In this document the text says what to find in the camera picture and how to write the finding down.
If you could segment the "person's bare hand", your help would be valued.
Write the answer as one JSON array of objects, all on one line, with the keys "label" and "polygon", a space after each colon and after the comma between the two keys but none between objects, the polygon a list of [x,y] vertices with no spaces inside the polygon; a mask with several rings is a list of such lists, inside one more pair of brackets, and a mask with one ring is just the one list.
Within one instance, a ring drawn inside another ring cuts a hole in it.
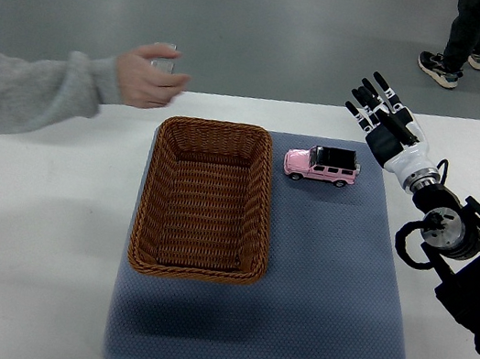
[{"label": "person's bare hand", "polygon": [[116,79],[121,101],[138,109],[161,108],[185,91],[189,74],[167,73],[151,64],[152,60],[175,60],[180,53],[170,44],[152,43],[117,56]]}]

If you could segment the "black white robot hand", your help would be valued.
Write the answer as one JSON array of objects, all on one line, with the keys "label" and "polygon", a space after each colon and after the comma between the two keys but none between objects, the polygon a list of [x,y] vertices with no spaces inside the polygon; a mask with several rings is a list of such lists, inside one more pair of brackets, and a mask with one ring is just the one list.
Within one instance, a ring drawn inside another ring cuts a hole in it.
[{"label": "black white robot hand", "polygon": [[395,175],[399,185],[413,194],[442,183],[437,166],[428,158],[429,143],[416,116],[377,71],[351,93],[345,106],[365,133],[365,141],[377,164]]}]

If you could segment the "grey sweater forearm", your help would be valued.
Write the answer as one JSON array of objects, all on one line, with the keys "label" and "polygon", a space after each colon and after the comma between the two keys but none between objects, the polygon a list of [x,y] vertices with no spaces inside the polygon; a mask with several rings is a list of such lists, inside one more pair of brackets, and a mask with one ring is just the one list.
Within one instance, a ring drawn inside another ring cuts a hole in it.
[{"label": "grey sweater forearm", "polygon": [[65,61],[35,62],[0,53],[0,135],[26,133],[120,104],[115,58],[73,51]]}]

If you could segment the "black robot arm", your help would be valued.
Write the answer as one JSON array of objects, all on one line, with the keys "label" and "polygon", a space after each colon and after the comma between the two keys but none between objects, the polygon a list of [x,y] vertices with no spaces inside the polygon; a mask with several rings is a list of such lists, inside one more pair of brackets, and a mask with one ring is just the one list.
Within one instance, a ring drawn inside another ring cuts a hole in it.
[{"label": "black robot arm", "polygon": [[480,204],[464,204],[444,186],[449,161],[437,178],[412,187],[413,203],[424,213],[396,232],[395,249],[408,266],[435,270],[441,284],[435,295],[453,318],[474,335],[480,354]]}]

